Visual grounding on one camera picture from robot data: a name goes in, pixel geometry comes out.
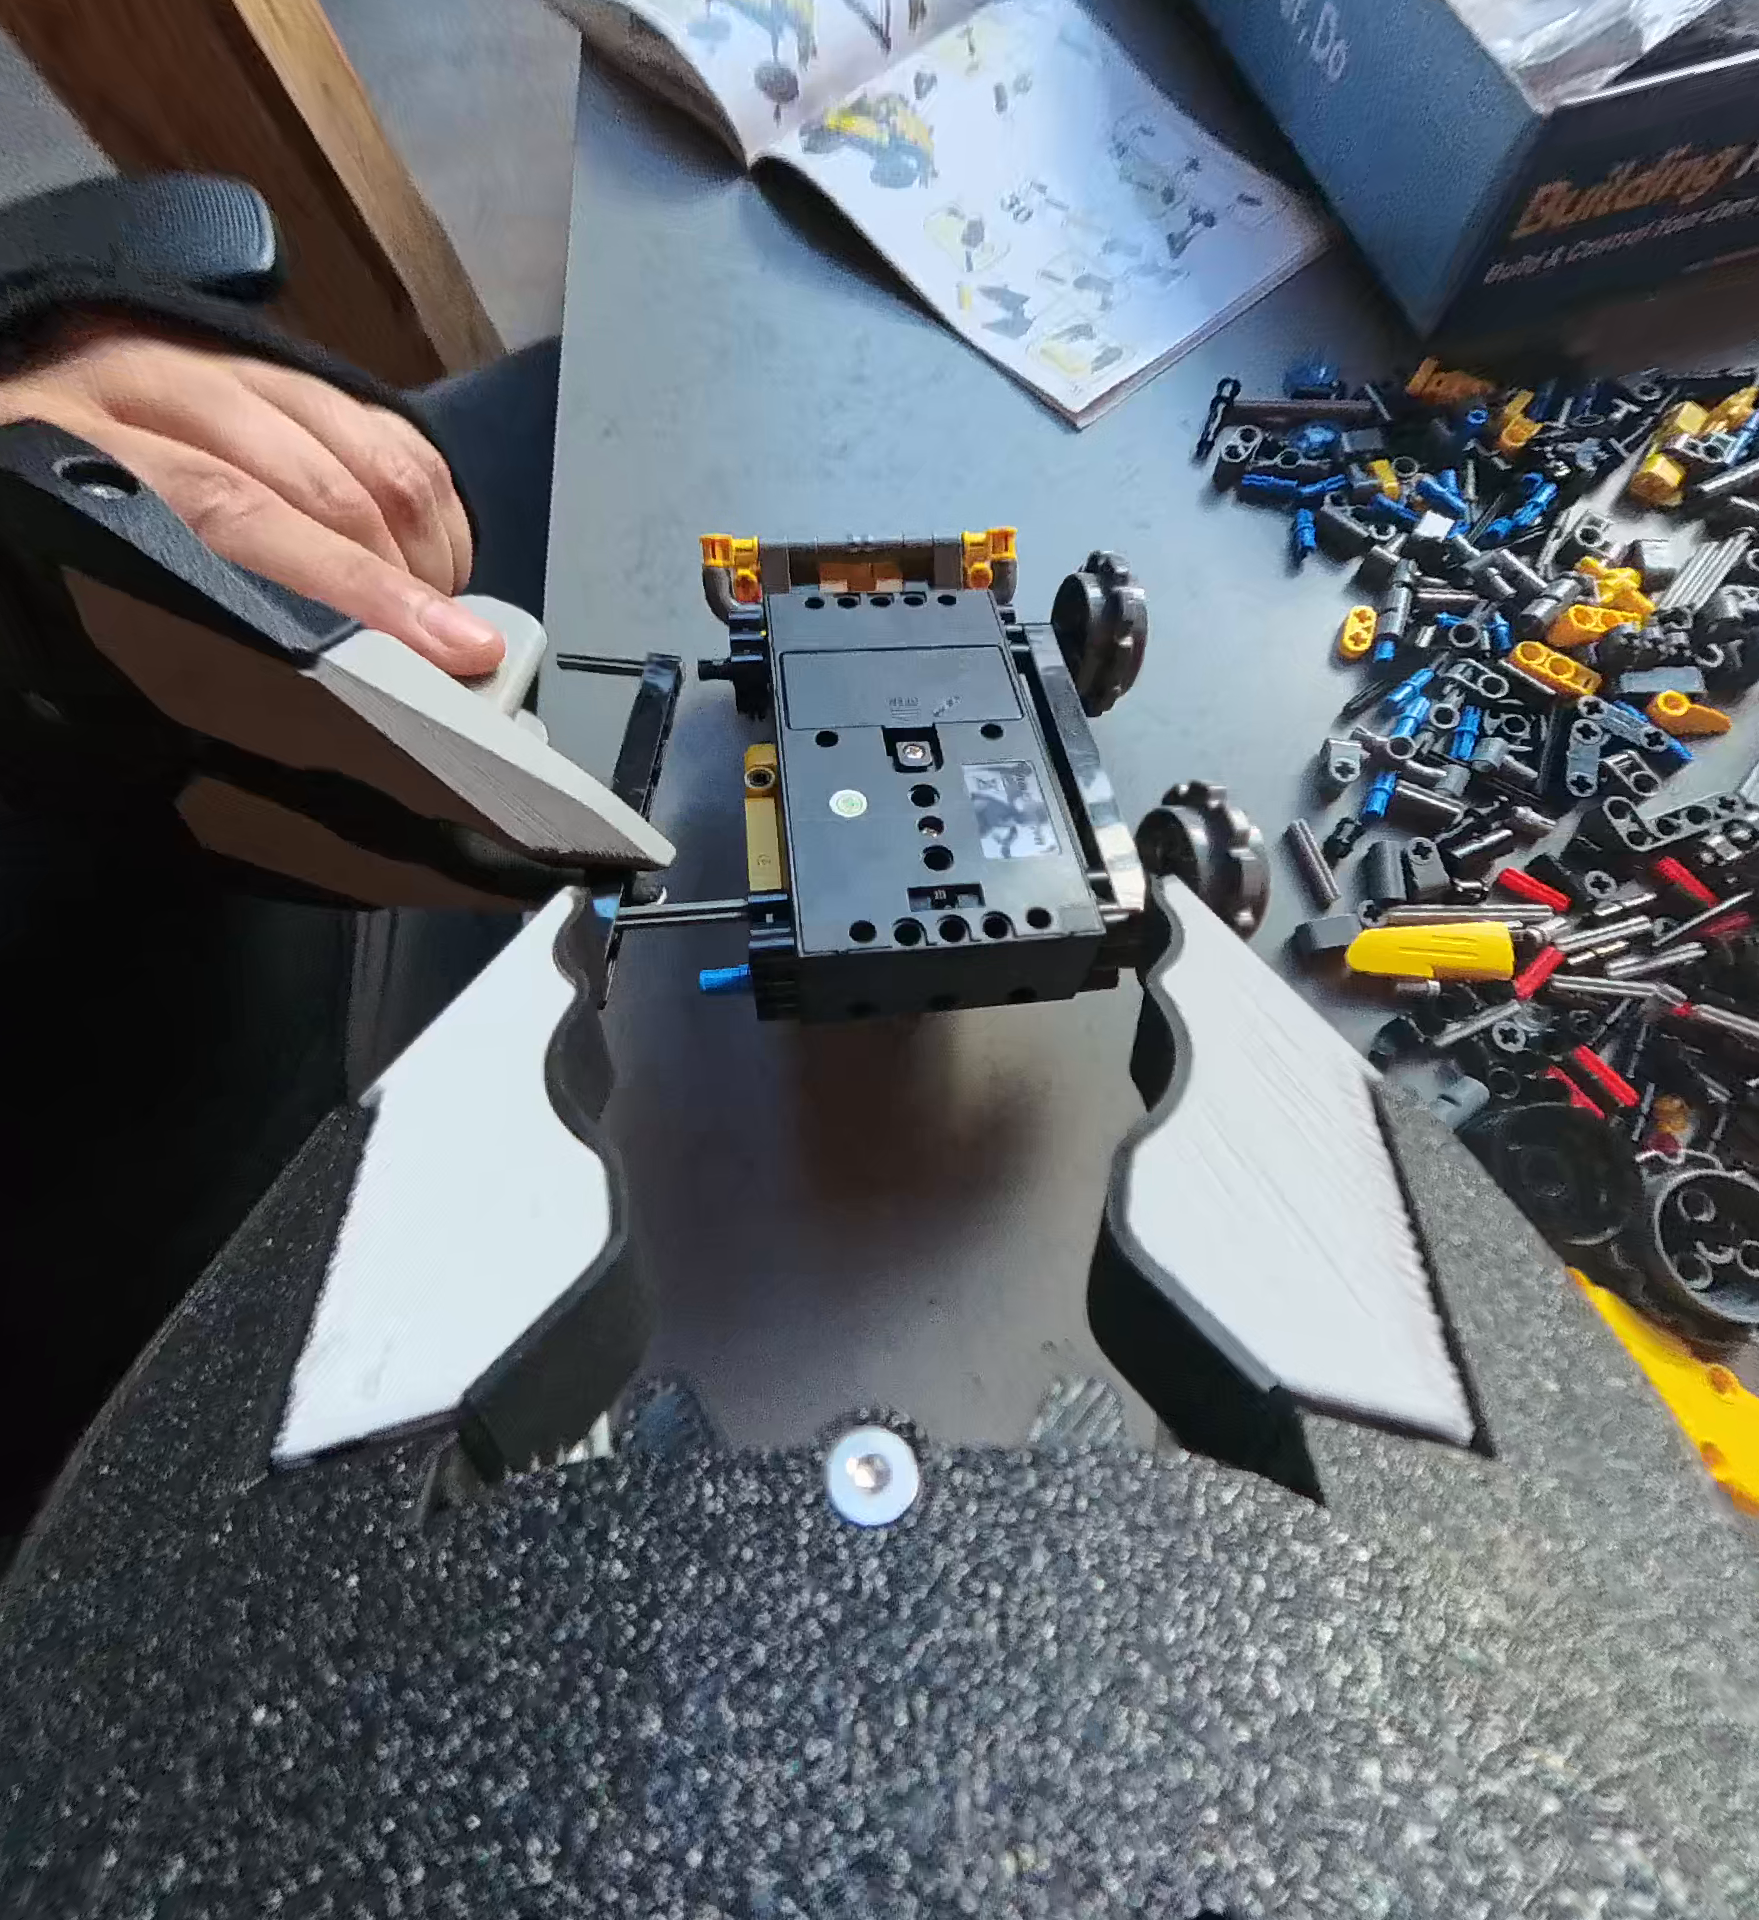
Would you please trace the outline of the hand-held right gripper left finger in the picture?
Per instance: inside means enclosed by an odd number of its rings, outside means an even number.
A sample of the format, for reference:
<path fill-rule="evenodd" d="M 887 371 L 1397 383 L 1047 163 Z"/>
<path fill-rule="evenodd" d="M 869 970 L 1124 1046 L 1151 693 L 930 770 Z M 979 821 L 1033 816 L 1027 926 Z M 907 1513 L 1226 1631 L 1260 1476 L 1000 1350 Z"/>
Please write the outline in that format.
<path fill-rule="evenodd" d="M 365 1089 L 273 1469 L 450 1434 L 480 1476 L 576 1454 L 650 1341 L 605 1133 L 605 937 L 572 884 Z"/>

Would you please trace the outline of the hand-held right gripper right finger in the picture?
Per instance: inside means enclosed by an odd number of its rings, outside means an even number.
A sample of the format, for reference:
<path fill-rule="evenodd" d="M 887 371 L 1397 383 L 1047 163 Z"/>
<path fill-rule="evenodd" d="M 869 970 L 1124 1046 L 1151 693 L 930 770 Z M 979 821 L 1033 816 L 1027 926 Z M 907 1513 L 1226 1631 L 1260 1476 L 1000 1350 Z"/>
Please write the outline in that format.
<path fill-rule="evenodd" d="M 1311 1420 L 1476 1451 L 1378 1073 L 1180 876 L 1151 881 L 1090 1333 L 1180 1454 L 1323 1499 Z"/>

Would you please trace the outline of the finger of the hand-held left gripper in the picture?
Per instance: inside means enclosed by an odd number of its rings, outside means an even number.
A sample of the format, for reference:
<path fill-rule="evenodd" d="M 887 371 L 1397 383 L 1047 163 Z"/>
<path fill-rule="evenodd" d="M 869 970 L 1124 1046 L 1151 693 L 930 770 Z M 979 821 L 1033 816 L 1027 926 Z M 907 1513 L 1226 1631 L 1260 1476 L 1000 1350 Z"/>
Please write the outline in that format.
<path fill-rule="evenodd" d="M 513 910 L 579 880 L 626 873 L 626 804 L 612 794 L 489 791 L 413 779 L 191 777 L 176 814 L 205 854 L 291 891 L 389 907 Z"/>
<path fill-rule="evenodd" d="M 468 686 L 375 629 L 296 646 L 153 604 L 76 567 L 65 570 L 65 590 L 96 654 L 211 751 L 191 777 L 238 777 L 259 791 L 352 777 L 392 794 L 439 779 L 616 797 L 499 701 L 506 670 Z M 633 803 L 623 804 L 626 873 L 662 870 L 673 843 Z"/>

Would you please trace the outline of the black yellow toy block vehicle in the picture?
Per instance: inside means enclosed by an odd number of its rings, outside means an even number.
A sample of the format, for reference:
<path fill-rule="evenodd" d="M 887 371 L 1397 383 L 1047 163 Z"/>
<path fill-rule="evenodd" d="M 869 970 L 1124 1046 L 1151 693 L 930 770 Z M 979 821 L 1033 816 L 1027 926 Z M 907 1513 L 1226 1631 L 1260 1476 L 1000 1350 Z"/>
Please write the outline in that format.
<path fill-rule="evenodd" d="M 1061 1001 L 1149 970 L 1180 880 L 1251 937 L 1260 830 L 1181 779 L 1136 827 L 1090 719 L 1139 677 L 1151 621 L 1124 556 L 1093 547 L 1047 619 L 1020 616 L 1012 524 L 954 536 L 699 539 L 725 681 L 759 724 L 739 773 L 736 899 L 593 899 L 603 983 L 636 931 L 736 926 L 699 974 L 759 1019 L 876 1019 Z"/>

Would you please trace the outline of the grey desk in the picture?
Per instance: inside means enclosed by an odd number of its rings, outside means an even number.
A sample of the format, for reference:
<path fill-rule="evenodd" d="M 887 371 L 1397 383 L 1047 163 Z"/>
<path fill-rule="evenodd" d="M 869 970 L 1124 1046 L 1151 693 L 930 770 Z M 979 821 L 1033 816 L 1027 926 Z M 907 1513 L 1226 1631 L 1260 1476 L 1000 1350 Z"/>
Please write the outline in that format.
<path fill-rule="evenodd" d="M 725 654 L 699 539 L 1004 523 L 1020 616 L 1047 619 L 1093 547 L 1130 566 L 1151 637 L 1130 691 L 1090 719 L 1107 779 L 1130 827 L 1181 779 L 1227 787 L 1277 861 L 1253 950 L 1291 979 L 1293 926 L 1314 913 L 1291 821 L 1341 816 L 1311 777 L 1357 693 L 1330 641 L 1363 587 L 1330 553 L 1299 567 L 1291 513 L 1213 473 L 1204 366 L 1184 354 L 1101 421 L 1060 426 L 843 214 L 795 224 L 795 183 L 772 203 L 722 184 L 633 83 L 603 84 L 579 127 L 549 626 L 693 654 L 656 803 L 676 843 L 669 899 L 739 897 L 739 773 L 763 736 L 725 681 L 699 680 Z M 1086 1281 L 1114 1151 L 1143 1113 L 1139 970 L 1061 1001 L 809 1023 L 699 991 L 742 957 L 736 926 L 682 926 L 636 931 L 615 964 L 633 1251 L 660 1287 L 662 1360 L 722 1430 L 820 1430 L 836 1513 L 890 1526 L 934 1490 L 934 1447 L 856 1409 L 996 1444 L 1027 1410 L 1014 1389 L 1054 1360 L 1121 1379 Z"/>

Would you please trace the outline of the person's left hand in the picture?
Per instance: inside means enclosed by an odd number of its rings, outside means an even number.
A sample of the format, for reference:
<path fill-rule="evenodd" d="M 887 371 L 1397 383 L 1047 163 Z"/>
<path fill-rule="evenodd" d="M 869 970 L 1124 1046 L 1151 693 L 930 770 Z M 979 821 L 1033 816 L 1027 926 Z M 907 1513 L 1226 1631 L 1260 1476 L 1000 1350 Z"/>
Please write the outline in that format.
<path fill-rule="evenodd" d="M 222 560 L 450 677 L 506 660 L 506 637 L 460 601 L 473 539 L 455 473 L 385 406 L 253 354 L 81 319 L 0 371 L 0 426 L 15 421 L 95 444 Z"/>

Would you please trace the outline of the pile of building block parts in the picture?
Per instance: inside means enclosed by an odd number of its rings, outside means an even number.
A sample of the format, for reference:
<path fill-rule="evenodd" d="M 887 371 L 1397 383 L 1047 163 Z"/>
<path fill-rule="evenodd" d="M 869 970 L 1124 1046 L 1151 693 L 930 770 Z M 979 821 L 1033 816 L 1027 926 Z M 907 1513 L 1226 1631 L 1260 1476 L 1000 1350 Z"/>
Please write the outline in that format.
<path fill-rule="evenodd" d="M 1378 1737 L 1671 1760 L 1759 1786 L 1759 1573 L 1710 1481 L 1740 1434 L 1658 1427 L 1648 1323 L 1697 1403 L 1759 1341 L 1759 803 L 1683 797 L 1759 696 L 1759 377 L 1503 389 L 1426 361 L 1381 397 L 1213 397 L 1203 453 L 1363 596 L 1357 693 L 1291 821 L 1314 913 L 1281 979 L 1378 1073 L 1483 1416 L 1476 1451 L 1311 1420 L 1323 1499 L 1173 1451 L 1124 1526 L 1274 1549 L 1271 1600 L 1181 1600 L 1180 1657 L 1284 1667 L 1297 1714 L 1378 1657 Z"/>

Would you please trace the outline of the instruction booklet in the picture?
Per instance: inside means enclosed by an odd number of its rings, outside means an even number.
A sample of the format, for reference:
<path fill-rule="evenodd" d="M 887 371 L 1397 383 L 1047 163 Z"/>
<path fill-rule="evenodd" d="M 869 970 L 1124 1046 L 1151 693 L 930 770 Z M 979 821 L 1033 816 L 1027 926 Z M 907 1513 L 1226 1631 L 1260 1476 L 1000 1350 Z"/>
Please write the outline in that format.
<path fill-rule="evenodd" d="M 1317 260 L 1291 184 L 1083 3 L 560 3 L 747 169 L 816 189 L 967 346 L 1087 426 Z"/>

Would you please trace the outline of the blue cardboard kit box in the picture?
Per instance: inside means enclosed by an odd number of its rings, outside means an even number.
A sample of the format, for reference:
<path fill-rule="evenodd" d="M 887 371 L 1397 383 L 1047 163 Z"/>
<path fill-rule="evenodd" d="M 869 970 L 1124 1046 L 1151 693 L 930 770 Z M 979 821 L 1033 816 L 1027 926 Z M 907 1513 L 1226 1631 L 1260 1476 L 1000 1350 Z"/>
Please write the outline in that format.
<path fill-rule="evenodd" d="M 1759 54 L 1533 109 L 1447 3 L 1189 3 L 1421 333 L 1759 254 Z"/>

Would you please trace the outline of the crumpled clear plastic bags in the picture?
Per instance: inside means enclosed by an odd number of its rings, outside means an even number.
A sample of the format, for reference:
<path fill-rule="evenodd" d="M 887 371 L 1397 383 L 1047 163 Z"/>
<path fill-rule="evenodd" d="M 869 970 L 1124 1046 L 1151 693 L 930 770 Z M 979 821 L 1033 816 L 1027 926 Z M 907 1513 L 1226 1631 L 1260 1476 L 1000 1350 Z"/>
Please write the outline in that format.
<path fill-rule="evenodd" d="M 1759 3 L 1450 3 L 1533 109 L 1759 54 Z"/>

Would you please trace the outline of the wooden post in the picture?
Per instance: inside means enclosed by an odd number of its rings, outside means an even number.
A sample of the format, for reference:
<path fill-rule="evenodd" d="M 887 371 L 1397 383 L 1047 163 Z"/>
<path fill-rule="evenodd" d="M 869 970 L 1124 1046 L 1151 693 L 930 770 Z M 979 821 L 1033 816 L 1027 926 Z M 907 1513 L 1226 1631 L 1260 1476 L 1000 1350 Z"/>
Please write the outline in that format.
<path fill-rule="evenodd" d="M 408 389 L 506 354 L 319 3 L 0 3 L 0 29 L 116 169 L 268 199 L 295 333 Z"/>

